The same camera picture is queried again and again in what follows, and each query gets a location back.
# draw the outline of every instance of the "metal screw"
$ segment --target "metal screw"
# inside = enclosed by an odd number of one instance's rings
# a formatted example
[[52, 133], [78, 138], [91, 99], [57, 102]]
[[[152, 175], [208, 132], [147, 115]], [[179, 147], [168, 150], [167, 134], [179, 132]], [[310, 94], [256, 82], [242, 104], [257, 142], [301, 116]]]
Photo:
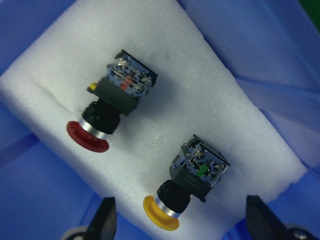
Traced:
[[308, 238], [307, 235], [300, 230], [295, 230], [293, 232], [293, 235], [295, 236], [296, 239], [306, 240]]

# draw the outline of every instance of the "metal terminal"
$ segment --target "metal terminal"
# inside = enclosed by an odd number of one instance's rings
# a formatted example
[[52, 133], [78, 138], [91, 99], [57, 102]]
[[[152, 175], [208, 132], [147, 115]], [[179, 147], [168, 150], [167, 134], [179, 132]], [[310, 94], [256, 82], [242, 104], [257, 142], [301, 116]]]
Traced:
[[170, 208], [168, 208], [158, 197], [158, 194], [154, 195], [154, 201], [157, 204], [157, 206], [168, 216], [172, 218], [178, 218], [180, 216], [180, 213], [177, 213], [175, 211], [172, 211]]
[[79, 125], [83, 130], [88, 132], [89, 134], [95, 136], [98, 139], [105, 140], [107, 138], [107, 134], [95, 129], [92, 125], [90, 125], [86, 120], [83, 119], [83, 117], [79, 121]]
[[135, 99], [148, 94], [156, 82], [157, 75], [123, 50], [115, 59], [115, 64], [107, 66], [105, 78]]
[[203, 203], [209, 191], [230, 167], [215, 148], [193, 135], [181, 146], [169, 169], [171, 180]]
[[303, 231], [300, 231], [300, 230], [295, 230], [293, 232], [293, 235], [296, 239], [300, 239], [300, 240], [306, 240], [308, 239], [307, 235], [303, 232]]

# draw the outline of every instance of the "yellow indicator tab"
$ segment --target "yellow indicator tab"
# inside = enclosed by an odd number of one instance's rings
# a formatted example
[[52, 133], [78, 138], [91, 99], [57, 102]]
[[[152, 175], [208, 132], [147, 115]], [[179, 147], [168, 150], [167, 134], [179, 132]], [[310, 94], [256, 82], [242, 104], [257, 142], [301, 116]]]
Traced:
[[153, 223], [164, 230], [174, 231], [179, 227], [178, 218], [165, 214], [156, 204], [153, 196], [146, 196], [143, 200], [143, 208]]
[[94, 91], [97, 88], [97, 85], [98, 85], [98, 83], [93, 82], [90, 84], [89, 88]]

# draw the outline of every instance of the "blue background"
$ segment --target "blue background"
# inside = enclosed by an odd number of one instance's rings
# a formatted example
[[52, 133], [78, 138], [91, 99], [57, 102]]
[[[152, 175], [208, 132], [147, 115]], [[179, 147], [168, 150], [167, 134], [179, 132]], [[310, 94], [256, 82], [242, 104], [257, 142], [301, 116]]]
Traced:
[[[0, 74], [73, 0], [0, 3]], [[291, 0], [179, 0], [308, 173], [268, 206], [320, 236], [320, 35]], [[0, 239], [59, 239], [99, 207], [80, 177], [0, 104]], [[115, 239], [150, 239], [118, 215]], [[250, 239], [244, 220], [224, 240]]]

